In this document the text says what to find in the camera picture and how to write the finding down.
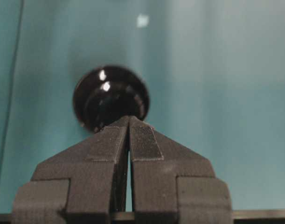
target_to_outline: blue-green backdrop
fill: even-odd
[[[234,209],[285,208],[285,0],[0,0],[0,212],[89,135],[73,89],[109,63],[146,81],[147,122],[209,158]]]

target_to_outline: shiny black object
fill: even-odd
[[[132,71],[108,65],[81,78],[74,90],[73,107],[80,123],[96,133],[125,115],[143,120],[149,109],[149,95]]]

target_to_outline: white spot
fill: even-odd
[[[148,26],[149,23],[149,16],[145,14],[139,14],[137,17],[137,27],[144,28]]]
[[[99,73],[99,78],[100,80],[104,81],[106,79],[106,75],[105,75],[105,71],[104,70],[101,70],[100,73]]]
[[[105,82],[105,83],[103,84],[103,90],[107,92],[109,89],[110,89],[109,82]]]

